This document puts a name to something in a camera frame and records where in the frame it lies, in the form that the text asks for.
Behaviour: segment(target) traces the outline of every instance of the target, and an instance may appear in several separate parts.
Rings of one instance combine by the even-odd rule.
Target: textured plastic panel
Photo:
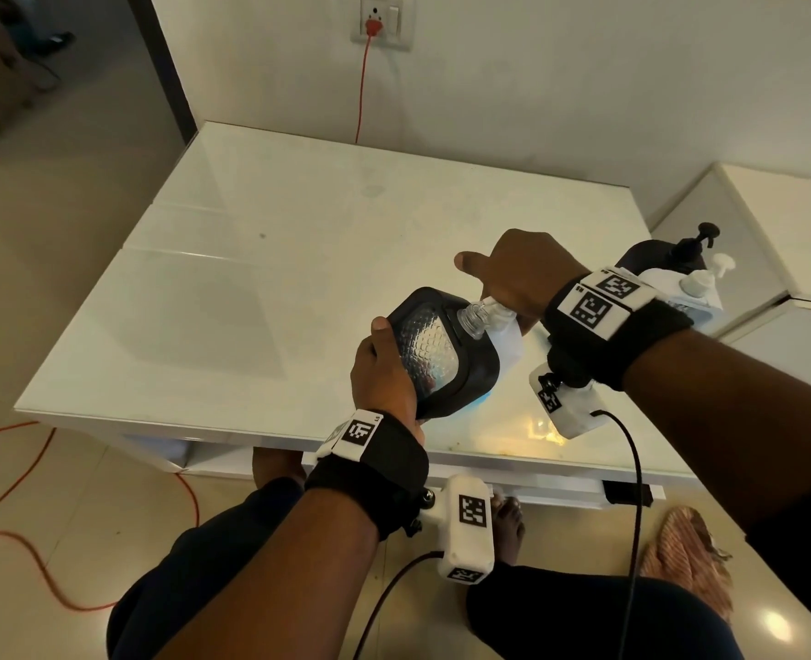
[[[460,362],[432,305],[425,303],[402,320],[396,336],[403,366],[411,376],[418,401],[454,380]]]

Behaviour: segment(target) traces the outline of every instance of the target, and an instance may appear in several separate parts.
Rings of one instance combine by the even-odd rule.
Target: glossy white tabletop
[[[452,258],[509,227],[589,267],[649,237],[625,188],[208,123],[17,408],[324,438],[353,408],[371,319],[424,285],[477,297]],[[428,449],[631,470],[616,427],[565,442],[548,426],[528,384],[544,335],[487,400],[430,421]],[[602,394],[647,471],[689,475],[629,399]]]

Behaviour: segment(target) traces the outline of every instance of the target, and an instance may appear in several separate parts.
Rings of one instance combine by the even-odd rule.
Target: wall socket
[[[380,20],[384,28],[372,45],[410,51],[414,42],[414,0],[348,0],[347,15],[351,24],[351,40],[365,44],[366,21]]]

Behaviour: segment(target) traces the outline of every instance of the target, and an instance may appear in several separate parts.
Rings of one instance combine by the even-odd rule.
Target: wrist strap
[[[392,414],[356,410],[316,454],[305,490],[334,488],[353,498],[375,523],[381,540],[418,514],[430,460]]]
[[[689,317],[658,295],[622,269],[602,268],[562,287],[546,308],[543,325],[553,347],[562,347],[598,382],[621,391],[635,359],[692,327]]]

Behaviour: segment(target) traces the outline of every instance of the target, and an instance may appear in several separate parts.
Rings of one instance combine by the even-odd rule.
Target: red cord
[[[362,87],[366,83],[366,59],[368,58],[368,46],[372,43],[372,37],[377,37],[378,32],[383,29],[381,21],[369,18],[366,21],[366,52],[362,54],[362,76],[359,76],[359,117],[356,121],[356,139],[353,143],[359,143],[359,128],[362,127]]]
[[[0,428],[0,433],[6,430],[11,429],[18,429],[22,426],[32,426],[33,424],[37,424],[38,421],[24,421],[23,423],[19,424],[12,424],[11,426],[3,426]],[[23,480],[29,476],[29,474],[35,470],[38,462],[42,460],[44,453],[48,450],[48,446],[50,445],[50,441],[53,439],[54,434],[57,432],[57,429],[51,429],[50,433],[48,434],[48,439],[44,441],[44,446],[42,450],[38,452],[38,456],[36,456],[36,460],[32,462],[32,465],[28,467],[26,472],[22,474],[20,477],[17,478],[14,484],[12,484],[1,496],[0,502],[2,502],[8,495],[15,490],[15,488],[19,487]],[[185,487],[185,490],[188,491],[189,496],[191,497],[191,503],[194,505],[194,525],[197,528],[200,525],[200,507],[198,506],[198,497],[194,495],[194,490],[191,488],[189,483],[185,481],[185,478],[181,476],[179,473],[176,473],[176,476],[179,478],[179,481]],[[114,607],[117,604],[117,601],[110,602],[107,605],[99,605],[99,606],[79,606],[75,604],[72,600],[70,600],[66,594],[64,594],[63,590],[57,585],[57,582],[54,581],[54,577],[50,575],[48,572],[48,568],[42,562],[42,557],[38,554],[38,550],[36,546],[32,544],[28,539],[26,539],[23,535],[20,535],[16,532],[11,531],[0,531],[0,537],[5,537],[9,539],[13,539],[14,541],[18,542],[21,546],[23,546],[27,551],[29,551],[29,555],[32,556],[32,560],[38,566],[39,571],[42,573],[42,577],[44,578],[44,582],[48,585],[50,592],[53,594],[54,598],[70,611],[101,611],[103,609],[109,609],[110,607]]]

